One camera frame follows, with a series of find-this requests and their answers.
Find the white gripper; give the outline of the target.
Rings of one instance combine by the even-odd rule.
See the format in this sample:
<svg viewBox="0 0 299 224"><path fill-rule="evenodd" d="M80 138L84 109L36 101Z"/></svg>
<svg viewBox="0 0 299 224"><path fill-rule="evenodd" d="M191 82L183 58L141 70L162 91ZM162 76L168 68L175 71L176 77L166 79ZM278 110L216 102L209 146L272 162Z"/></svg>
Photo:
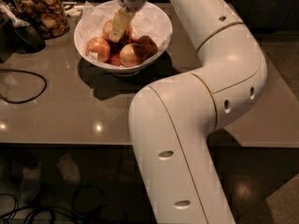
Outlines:
<svg viewBox="0 0 299 224"><path fill-rule="evenodd" d="M118 43L124 36L125 32L134 18L137 11L139 11L148 0L118 0L121 8L115 11L112 28L109 39L112 42Z"/></svg>

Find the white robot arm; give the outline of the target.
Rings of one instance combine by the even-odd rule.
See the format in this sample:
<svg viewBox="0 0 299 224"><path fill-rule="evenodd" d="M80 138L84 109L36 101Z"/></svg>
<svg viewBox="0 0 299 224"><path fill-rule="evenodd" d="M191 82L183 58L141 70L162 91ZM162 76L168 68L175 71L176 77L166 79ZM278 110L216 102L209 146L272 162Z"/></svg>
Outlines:
<svg viewBox="0 0 299 224"><path fill-rule="evenodd" d="M224 0L170 2L201 65L135 95L129 108L135 158L158 224L235 224L207 138L255 105L267 63Z"/></svg>

